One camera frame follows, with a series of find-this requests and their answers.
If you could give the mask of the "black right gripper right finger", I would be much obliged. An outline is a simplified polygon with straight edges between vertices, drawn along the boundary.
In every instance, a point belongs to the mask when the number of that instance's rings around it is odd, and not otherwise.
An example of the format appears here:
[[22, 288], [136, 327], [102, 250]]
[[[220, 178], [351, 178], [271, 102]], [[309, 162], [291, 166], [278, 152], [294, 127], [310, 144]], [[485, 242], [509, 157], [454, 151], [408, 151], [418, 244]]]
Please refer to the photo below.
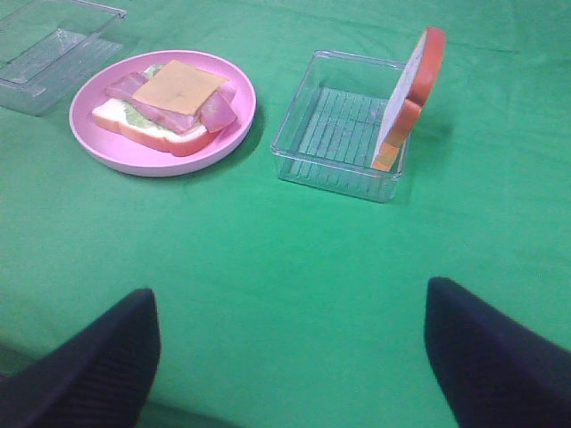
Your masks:
[[461, 427], [568, 427], [570, 352], [445, 277], [429, 280], [425, 349]]

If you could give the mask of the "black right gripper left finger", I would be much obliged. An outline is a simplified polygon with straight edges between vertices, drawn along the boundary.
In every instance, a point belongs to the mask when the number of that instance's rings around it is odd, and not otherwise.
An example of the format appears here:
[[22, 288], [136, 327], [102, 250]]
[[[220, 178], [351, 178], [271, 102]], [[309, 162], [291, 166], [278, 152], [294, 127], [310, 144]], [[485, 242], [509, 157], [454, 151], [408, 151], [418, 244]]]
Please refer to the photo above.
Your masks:
[[154, 293], [137, 289], [1, 382], [3, 427], [134, 427], [161, 355]]

